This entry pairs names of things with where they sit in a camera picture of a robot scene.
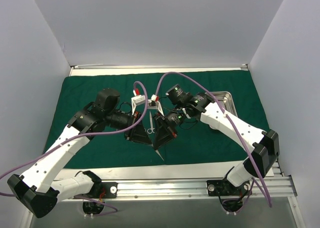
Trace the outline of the steel tweezers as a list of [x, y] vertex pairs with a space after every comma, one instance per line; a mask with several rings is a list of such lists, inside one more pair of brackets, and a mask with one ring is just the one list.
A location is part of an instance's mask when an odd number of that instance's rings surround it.
[[163, 158], [163, 156], [161, 155], [161, 153], [160, 153], [158, 150], [155, 150], [155, 152], [159, 155], [159, 157], [160, 157], [163, 161], [165, 161], [164, 158]]

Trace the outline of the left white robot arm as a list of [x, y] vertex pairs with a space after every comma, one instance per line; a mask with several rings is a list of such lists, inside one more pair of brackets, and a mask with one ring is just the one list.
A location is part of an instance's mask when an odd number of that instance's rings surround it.
[[65, 180], [55, 180], [71, 158], [94, 137], [130, 131], [139, 125], [145, 113], [134, 112], [120, 119], [117, 110], [120, 93], [111, 88], [101, 90], [94, 102], [77, 112], [67, 123], [55, 143], [21, 175], [13, 174], [7, 184], [13, 195], [37, 218], [43, 218], [55, 205], [78, 195], [98, 197], [103, 191], [101, 178], [92, 171], [82, 171]]

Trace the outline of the steel surgical scissors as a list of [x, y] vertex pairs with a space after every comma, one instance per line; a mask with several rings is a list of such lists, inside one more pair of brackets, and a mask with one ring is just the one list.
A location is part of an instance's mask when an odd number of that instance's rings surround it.
[[154, 128], [153, 116], [151, 112], [149, 112], [149, 123], [150, 123], [150, 127], [146, 131], [148, 134], [154, 134], [155, 128]]

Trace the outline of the dark green surgical cloth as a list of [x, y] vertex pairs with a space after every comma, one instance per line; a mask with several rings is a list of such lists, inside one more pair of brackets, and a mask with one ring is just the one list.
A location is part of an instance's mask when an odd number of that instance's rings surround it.
[[[97, 93], [104, 88], [113, 88], [120, 93], [123, 111], [129, 110], [128, 102], [133, 96], [135, 81], [143, 83], [148, 95], [158, 91], [165, 108], [171, 108], [172, 104], [164, 94], [176, 84], [191, 94], [205, 89], [211, 92], [227, 91], [232, 95], [237, 115], [240, 117], [240, 106], [237, 105], [237, 100], [244, 79], [244, 73], [241, 70], [191, 72], [186, 73], [185, 76], [170, 74], [166, 77], [160, 73], [67, 77], [62, 84], [45, 146], [49, 148], [72, 116], [89, 102], [94, 101]], [[123, 134], [116, 134], [95, 137], [72, 157], [66, 167], [91, 169], [180, 165], [241, 161], [247, 157], [246, 152], [236, 142], [201, 122], [195, 123], [190, 120], [178, 126], [177, 131], [177, 137], [159, 149], [164, 161], [151, 146], [127, 141]]]

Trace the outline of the steel instrument tray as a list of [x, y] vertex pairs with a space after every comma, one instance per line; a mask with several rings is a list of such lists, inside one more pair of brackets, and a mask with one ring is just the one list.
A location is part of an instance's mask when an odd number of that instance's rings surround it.
[[228, 112], [230, 112], [231, 114], [233, 114], [236, 117], [238, 116], [232, 95], [229, 92], [215, 91], [215, 92], [212, 92], [212, 94], [217, 98], [220, 105], [225, 110], [227, 110]]

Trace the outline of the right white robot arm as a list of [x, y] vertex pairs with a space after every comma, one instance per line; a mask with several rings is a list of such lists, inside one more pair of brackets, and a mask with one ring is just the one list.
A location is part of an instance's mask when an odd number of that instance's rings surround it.
[[186, 119], [194, 118], [238, 143], [247, 158], [232, 167], [221, 180], [227, 194], [234, 194], [248, 180], [263, 179], [279, 156], [279, 135], [274, 130], [256, 128], [231, 114], [215, 101], [211, 93], [167, 93], [175, 108], [164, 115], [156, 112], [153, 117], [154, 148], [157, 150], [177, 137], [176, 127]]

